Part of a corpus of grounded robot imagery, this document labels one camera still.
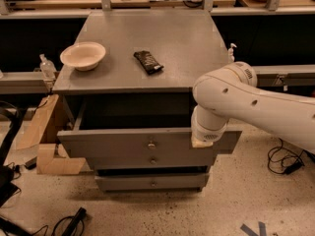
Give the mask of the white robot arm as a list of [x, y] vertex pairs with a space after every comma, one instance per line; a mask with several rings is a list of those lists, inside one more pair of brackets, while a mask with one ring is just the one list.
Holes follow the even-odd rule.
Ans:
[[257, 88], [254, 69], [234, 62], [198, 78], [191, 117], [196, 141], [213, 143], [233, 118], [315, 153], [315, 98]]

